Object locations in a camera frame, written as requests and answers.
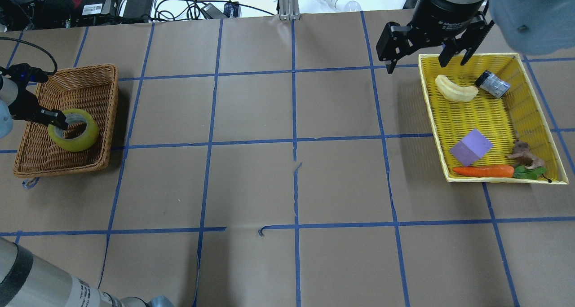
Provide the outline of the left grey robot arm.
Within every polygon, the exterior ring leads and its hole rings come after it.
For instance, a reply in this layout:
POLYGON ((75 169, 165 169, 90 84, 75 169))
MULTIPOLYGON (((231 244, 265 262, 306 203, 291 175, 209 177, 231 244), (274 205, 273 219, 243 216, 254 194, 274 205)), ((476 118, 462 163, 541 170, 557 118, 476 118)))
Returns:
POLYGON ((3 307, 172 307, 164 295, 149 302, 119 299, 1 239, 0 298, 3 307))

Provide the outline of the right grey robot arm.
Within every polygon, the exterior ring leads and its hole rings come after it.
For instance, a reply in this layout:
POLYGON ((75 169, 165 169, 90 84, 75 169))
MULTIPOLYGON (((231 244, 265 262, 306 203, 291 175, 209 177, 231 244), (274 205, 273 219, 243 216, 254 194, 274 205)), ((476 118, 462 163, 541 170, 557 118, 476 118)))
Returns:
POLYGON ((494 26, 514 51, 548 55, 574 47, 574 12, 574 0, 417 0, 407 25, 386 23, 376 55, 390 74, 403 57, 437 46, 440 66, 460 52, 465 65, 494 26))

